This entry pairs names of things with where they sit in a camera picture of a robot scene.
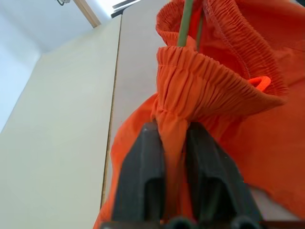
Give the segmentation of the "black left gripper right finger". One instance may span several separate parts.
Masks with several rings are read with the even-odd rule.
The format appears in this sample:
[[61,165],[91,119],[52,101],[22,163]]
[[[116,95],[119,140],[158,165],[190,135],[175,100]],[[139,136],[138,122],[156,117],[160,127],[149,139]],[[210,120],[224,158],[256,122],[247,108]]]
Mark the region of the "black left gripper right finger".
[[236,163],[200,123],[191,123],[187,130],[185,166],[198,223],[263,220]]

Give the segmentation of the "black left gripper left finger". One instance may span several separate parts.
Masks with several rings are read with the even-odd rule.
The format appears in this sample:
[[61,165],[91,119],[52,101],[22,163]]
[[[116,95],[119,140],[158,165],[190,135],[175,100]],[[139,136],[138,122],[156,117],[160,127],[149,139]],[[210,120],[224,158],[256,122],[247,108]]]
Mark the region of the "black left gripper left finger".
[[111,219],[159,221],[164,204],[164,149],[157,124],[145,123],[123,160]]

